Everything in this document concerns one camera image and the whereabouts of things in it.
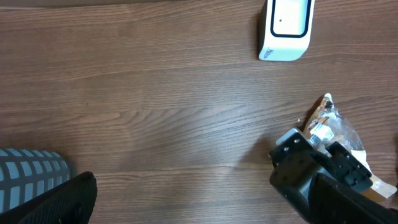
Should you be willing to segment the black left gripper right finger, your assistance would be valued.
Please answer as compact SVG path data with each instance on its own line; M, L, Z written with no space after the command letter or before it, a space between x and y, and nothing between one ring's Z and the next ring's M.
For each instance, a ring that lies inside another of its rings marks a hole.
M324 174L313 178L308 202L310 223L397 224L397 210L383 207Z

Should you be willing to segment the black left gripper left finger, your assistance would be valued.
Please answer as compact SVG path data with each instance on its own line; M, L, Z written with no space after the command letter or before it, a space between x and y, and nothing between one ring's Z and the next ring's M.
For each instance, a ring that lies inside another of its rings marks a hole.
M94 174L87 171L1 214L1 224L87 224L97 193Z

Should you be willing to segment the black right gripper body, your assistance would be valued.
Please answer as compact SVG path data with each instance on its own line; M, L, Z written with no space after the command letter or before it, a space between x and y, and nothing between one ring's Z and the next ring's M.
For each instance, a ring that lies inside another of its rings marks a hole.
M331 154L318 151L303 133L296 133L269 153L274 170L271 185L296 209L300 216L310 221L308 196L312 179L318 174L342 183L357 193L372 186L369 169L359 164L339 142L326 147Z

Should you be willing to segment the beige nut snack pouch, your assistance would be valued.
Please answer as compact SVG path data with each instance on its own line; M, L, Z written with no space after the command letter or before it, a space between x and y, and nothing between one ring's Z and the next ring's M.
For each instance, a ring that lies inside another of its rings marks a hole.
M362 144L359 134L354 129L349 120L339 114L335 107L332 95L325 94L321 101L316 104L316 108L309 117L303 129L304 136L310 138L313 135L321 139L320 143L315 143L315 149L331 157L326 147L334 142L339 142L348 152L359 161L359 164L367 169L370 166L367 162L366 150ZM371 174L372 186L362 194L381 203L397 192L397 188L385 183L379 177Z

